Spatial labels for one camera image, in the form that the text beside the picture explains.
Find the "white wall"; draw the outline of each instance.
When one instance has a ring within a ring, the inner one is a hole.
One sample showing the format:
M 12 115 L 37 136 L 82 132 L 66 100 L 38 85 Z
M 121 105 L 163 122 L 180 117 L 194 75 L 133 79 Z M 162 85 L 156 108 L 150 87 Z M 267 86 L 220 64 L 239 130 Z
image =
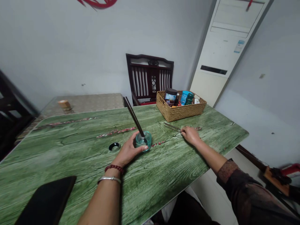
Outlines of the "white wall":
M 299 9 L 299 0 L 273 2 L 216 106 L 273 167 L 300 162 Z
M 76 0 L 0 1 L 0 69 L 38 110 L 59 95 L 130 96 L 125 53 L 174 61 L 173 87 L 186 89 L 210 5 L 119 0 L 95 11 Z

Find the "red object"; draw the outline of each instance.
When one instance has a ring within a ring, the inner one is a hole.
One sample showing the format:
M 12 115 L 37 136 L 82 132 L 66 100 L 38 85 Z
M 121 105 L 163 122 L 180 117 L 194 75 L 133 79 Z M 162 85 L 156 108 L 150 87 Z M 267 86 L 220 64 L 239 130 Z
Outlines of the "red object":
M 295 163 L 287 168 L 281 169 L 281 173 L 290 178 L 298 177 L 300 176 L 300 164 Z
M 117 0 L 104 0 L 106 4 L 99 3 L 97 2 L 97 0 L 77 0 L 77 1 L 79 1 L 84 6 L 85 4 L 83 2 L 86 2 L 87 4 L 89 4 L 94 8 L 108 8 L 113 6 Z
M 250 8 L 250 6 L 251 6 L 252 2 L 253 2 L 253 0 L 250 0 L 249 4 L 248 4 L 248 6 L 247 6 L 247 9 L 246 9 L 246 11 L 248 11 L 248 10 L 249 10 L 249 8 Z
M 121 174 L 124 174 L 124 170 L 123 170 L 122 167 L 116 166 L 116 165 L 113 165 L 113 164 L 110 164 L 109 166 L 107 166 L 107 167 L 105 168 L 104 172 L 106 172 L 108 169 L 111 169 L 111 168 L 115 168 L 115 169 L 117 169 L 118 171 L 120 171 Z
M 153 104 L 156 104 L 156 102 L 144 102 L 144 103 L 141 103 L 141 105 L 153 105 Z

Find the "smartphone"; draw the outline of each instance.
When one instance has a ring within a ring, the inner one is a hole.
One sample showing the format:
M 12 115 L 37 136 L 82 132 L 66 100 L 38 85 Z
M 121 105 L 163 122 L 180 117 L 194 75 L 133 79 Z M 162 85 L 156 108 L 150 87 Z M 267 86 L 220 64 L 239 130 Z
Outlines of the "smartphone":
M 15 225 L 58 224 L 76 181 L 65 177 L 40 186 L 16 221 Z

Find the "bracelet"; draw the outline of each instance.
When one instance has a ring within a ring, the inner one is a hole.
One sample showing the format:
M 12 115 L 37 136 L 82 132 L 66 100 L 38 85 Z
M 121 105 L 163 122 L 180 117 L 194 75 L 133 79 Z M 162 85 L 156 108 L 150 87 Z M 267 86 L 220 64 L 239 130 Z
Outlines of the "bracelet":
M 101 177 L 101 178 L 98 180 L 97 184 L 99 184 L 100 181 L 102 181 L 102 180 L 115 180 L 115 181 L 118 181 L 119 183 L 121 183 L 121 180 L 118 179 L 118 178 L 115 178 L 115 177 Z
M 107 166 L 107 167 L 105 168 L 104 172 L 106 172 L 108 169 L 111 169 L 111 168 L 117 169 L 118 171 L 121 172 L 122 175 L 124 174 L 124 170 L 123 170 L 122 167 L 116 166 L 116 165 L 113 165 L 113 164 L 110 164 L 109 166 Z

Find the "sleeve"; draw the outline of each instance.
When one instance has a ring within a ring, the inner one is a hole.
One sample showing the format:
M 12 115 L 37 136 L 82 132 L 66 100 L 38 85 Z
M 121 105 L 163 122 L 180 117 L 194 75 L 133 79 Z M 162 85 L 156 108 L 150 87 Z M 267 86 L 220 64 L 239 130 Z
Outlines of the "sleeve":
M 229 159 L 217 174 L 239 224 L 299 224 L 299 220 Z

